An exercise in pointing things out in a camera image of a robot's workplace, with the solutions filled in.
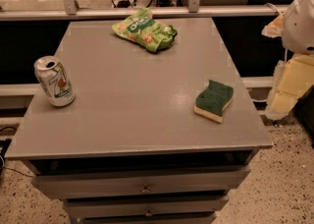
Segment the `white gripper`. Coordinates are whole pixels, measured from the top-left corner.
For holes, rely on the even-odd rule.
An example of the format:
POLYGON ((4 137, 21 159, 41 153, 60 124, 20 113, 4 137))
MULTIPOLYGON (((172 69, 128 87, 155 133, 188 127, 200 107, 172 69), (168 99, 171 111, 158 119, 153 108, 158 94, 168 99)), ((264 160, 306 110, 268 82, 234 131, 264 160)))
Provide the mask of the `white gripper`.
POLYGON ((293 0, 285 14, 264 26, 262 34, 282 36, 283 47, 294 54, 287 62, 280 60, 267 98, 265 115, 281 120, 314 85, 314 0, 293 0))

